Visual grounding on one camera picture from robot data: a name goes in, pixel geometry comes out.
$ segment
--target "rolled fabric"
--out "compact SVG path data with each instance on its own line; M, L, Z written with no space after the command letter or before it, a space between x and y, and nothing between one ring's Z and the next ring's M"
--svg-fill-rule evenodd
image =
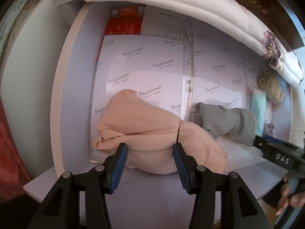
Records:
M227 109L203 102L196 104L193 123L202 127L214 139L225 135L229 139L251 146L255 139L255 116L248 109Z
M276 138L276 130L274 128L274 124L273 123L265 123L264 124L264 130L263 130L263 136L268 135L271 136L273 138Z
M178 141L198 164L216 173L223 172L228 156L206 131L148 104L136 93L122 90L109 101L97 123L100 135L91 141L95 149L113 155L124 142L128 146L127 165L154 174L168 174L177 171L172 153Z
M268 97L272 103L280 103L284 98L284 92L278 81L274 71L266 74L265 77L258 80L260 89L264 90L266 97Z

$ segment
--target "white paper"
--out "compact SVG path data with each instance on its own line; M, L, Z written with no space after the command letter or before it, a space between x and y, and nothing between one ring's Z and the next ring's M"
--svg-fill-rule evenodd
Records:
M181 118L189 110L190 88L193 85L193 35L191 18L171 10L149 6L145 8L141 35L157 36L183 42L184 80Z
M241 44L241 49L245 62L245 73L247 89L259 89L257 80L264 77L264 72L268 71L268 63L263 57L252 51L249 47Z
M109 100L122 89L136 90L148 103L181 116L183 44L141 35L105 36L98 62L91 136Z
M194 84L192 103L246 107L246 79L239 42L217 28L192 19Z
M262 152L254 146L246 146L235 141L228 140L224 136L216 139L216 142L228 154L224 172L244 168L253 164L260 163L265 159Z

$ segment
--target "mint green fabric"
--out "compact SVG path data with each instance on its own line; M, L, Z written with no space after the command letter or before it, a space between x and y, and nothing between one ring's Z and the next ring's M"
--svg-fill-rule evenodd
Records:
M266 93L259 89L254 89L251 97L250 110L255 115L256 127L255 134L263 135L266 111Z

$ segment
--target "fabric fold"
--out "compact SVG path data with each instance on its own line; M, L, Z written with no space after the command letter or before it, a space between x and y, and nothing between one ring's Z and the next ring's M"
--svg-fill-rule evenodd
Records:
M200 102L196 104L192 122L202 127L214 139L225 135L248 146L251 146L255 139L255 116L248 109L227 109L221 105Z
M265 77L258 80L258 84L272 103L279 103L283 100L284 92L274 71L266 73Z
M265 136L265 135L276 138L276 129L274 128L273 123L265 123L264 124L263 136Z

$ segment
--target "red package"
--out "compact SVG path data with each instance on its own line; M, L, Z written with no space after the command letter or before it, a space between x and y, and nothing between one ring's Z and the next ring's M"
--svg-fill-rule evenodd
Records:
M104 35L134 34L141 32L143 17L111 17Z

